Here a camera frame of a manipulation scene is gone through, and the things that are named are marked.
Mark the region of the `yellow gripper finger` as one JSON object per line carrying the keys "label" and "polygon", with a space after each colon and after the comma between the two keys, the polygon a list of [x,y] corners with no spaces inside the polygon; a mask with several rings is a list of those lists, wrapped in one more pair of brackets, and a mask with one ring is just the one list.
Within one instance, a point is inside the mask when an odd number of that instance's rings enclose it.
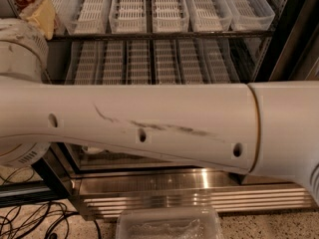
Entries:
{"label": "yellow gripper finger", "polygon": [[19,16],[36,27],[47,40],[53,38],[56,11],[51,0],[36,0],[23,9]]}

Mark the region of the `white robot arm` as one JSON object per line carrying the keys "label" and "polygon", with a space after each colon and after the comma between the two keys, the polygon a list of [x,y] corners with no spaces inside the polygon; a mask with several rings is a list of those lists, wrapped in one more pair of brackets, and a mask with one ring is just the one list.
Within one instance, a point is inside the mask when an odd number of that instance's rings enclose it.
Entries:
{"label": "white robot arm", "polygon": [[47,85],[41,30],[0,22],[0,164],[52,142],[293,181],[319,200],[319,82]]}

